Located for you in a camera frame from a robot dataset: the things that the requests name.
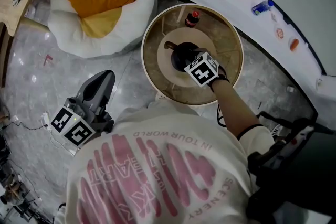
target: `blue bottle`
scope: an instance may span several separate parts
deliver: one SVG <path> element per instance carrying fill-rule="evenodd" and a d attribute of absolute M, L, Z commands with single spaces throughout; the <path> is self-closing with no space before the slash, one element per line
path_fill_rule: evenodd
<path fill-rule="evenodd" d="M 272 0 L 265 0 L 263 2 L 260 2 L 258 5 L 254 6 L 252 8 L 252 12 L 254 15 L 259 15 L 262 12 L 266 12 L 268 10 L 271 10 L 271 7 L 274 6 L 274 2 Z"/>

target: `white power adapter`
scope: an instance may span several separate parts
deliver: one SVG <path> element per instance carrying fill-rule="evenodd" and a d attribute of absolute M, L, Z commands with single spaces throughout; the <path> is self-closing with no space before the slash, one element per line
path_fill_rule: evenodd
<path fill-rule="evenodd" d="M 48 114 L 48 112 L 43 112 L 42 113 L 42 116 L 41 116 L 41 123 L 42 123 L 42 125 L 48 125 L 47 126 L 47 130 L 48 131 L 52 131 L 52 128 L 51 128 L 51 126 L 50 126 L 50 119 L 49 119 L 49 114 Z"/>

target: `white armchair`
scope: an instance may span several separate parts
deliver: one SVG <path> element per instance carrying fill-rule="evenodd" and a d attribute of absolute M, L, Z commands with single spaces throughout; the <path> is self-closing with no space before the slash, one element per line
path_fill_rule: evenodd
<path fill-rule="evenodd" d="M 111 55 L 139 43 L 156 14 L 157 0 L 136 0 L 123 6 L 114 29 L 103 38 L 88 37 L 68 0 L 51 0 L 48 27 L 59 48 L 83 58 Z"/>

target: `gray marble floor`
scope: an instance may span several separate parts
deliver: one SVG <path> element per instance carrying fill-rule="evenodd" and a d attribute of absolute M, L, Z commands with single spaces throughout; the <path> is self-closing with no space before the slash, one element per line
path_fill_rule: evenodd
<path fill-rule="evenodd" d="M 46 24 L 49 1 L 35 1 L 35 20 Z M 159 0 L 158 12 L 179 3 L 178 0 Z M 291 121 L 312 116 L 313 111 L 300 92 L 286 90 L 287 86 L 293 86 L 286 75 L 251 43 L 242 41 L 244 69 L 236 90 L 252 110 L 255 113 L 264 110 Z M 47 55 L 52 60 L 45 63 Z M 43 112 L 52 115 L 67 97 L 77 93 L 86 79 L 106 69 L 113 70 L 116 75 L 107 107 L 113 118 L 125 108 L 139 108 L 155 99 L 156 92 L 142 69 L 140 47 L 118 56 L 81 59 L 61 51 L 53 35 L 21 25 L 9 57 L 6 87 L 0 93 L 11 112 L 11 120 L 34 128 L 41 126 Z M 214 104 L 196 110 L 216 124 L 216 108 Z M 264 123 L 269 128 L 274 126 L 270 122 Z M 40 209 L 52 216 L 65 191 L 73 156 L 63 148 L 54 148 L 49 133 L 43 129 L 29 131 L 11 125 L 4 134 L 12 150 L 10 158 L 34 185 L 35 191 L 30 183 L 26 183 L 42 199 Z"/>

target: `glass tabletop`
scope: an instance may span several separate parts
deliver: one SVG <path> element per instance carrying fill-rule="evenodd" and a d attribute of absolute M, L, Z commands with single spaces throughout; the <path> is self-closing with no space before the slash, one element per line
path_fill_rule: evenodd
<path fill-rule="evenodd" d="M 200 20 L 193 28 L 186 27 L 185 20 L 194 11 L 199 12 Z M 173 67 L 172 50 L 164 48 L 167 41 L 177 45 L 191 42 L 206 48 L 225 68 L 231 84 L 237 82 L 243 66 L 243 49 L 235 28 L 218 12 L 196 4 L 171 7 L 153 20 L 142 44 L 145 72 L 162 94 L 187 105 L 216 101 L 208 86 L 199 87 L 187 73 Z"/>

